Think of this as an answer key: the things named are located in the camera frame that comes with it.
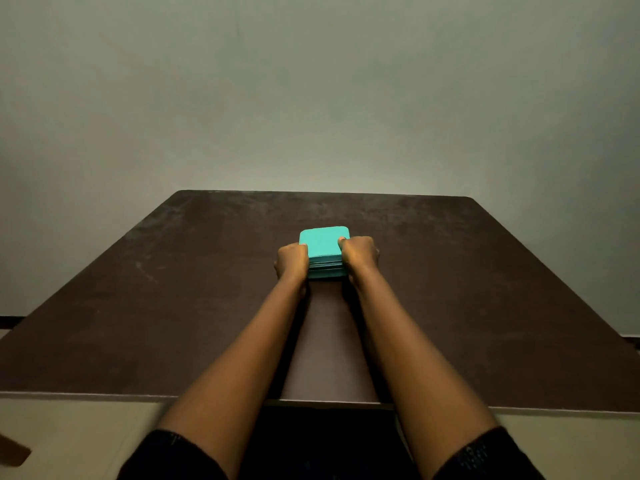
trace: dark brown table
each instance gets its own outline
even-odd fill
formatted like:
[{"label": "dark brown table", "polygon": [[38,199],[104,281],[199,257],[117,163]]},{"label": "dark brown table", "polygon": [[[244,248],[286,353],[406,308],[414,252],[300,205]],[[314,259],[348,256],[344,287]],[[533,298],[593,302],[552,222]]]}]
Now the dark brown table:
[{"label": "dark brown table", "polygon": [[[0,392],[179,395],[260,306],[277,247],[332,225],[375,237],[489,405],[640,411],[633,348],[475,201],[380,194],[175,193],[2,339]],[[351,292],[310,283],[271,399],[388,403]]]}]

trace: gray wall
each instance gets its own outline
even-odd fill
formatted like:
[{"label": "gray wall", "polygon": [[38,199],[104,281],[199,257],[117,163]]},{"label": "gray wall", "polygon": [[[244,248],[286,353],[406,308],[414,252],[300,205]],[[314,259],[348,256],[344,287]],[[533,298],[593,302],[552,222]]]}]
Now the gray wall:
[{"label": "gray wall", "polygon": [[178,189],[455,194],[640,333],[638,19],[640,0],[0,0],[0,314]]}]

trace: person's hand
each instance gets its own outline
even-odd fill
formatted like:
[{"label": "person's hand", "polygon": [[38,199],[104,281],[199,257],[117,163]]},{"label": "person's hand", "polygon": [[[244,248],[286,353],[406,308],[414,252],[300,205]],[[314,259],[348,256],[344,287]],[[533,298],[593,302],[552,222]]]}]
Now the person's hand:
[{"label": "person's hand", "polygon": [[378,267],[380,251],[369,236],[355,236],[350,239],[341,237],[338,246],[342,250],[342,261],[347,265],[351,276],[367,269]]},{"label": "person's hand", "polygon": [[297,282],[307,279],[309,255],[306,244],[294,242],[278,250],[278,258],[273,263],[278,279],[286,278]]}]

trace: stack of cards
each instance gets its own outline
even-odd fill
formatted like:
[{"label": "stack of cards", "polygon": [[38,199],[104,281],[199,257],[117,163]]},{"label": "stack of cards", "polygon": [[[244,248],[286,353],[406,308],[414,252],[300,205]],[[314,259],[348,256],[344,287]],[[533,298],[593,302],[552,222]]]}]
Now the stack of cards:
[{"label": "stack of cards", "polygon": [[299,243],[306,244],[308,247],[310,280],[347,274],[347,270],[342,265],[342,252],[338,246],[340,237],[349,238],[347,227],[318,227],[306,229],[300,233]]}]

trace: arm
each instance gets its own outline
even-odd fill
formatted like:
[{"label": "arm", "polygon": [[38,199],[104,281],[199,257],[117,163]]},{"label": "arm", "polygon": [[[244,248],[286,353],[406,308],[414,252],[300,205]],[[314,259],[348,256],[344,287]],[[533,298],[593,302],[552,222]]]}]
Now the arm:
[{"label": "arm", "polygon": [[340,238],[339,244],[407,443],[420,475],[431,478],[452,455],[498,425],[398,302],[378,270],[373,239]]},{"label": "arm", "polygon": [[238,475],[307,277],[307,246],[278,250],[279,281],[236,340],[180,396],[158,428],[173,431]]}]

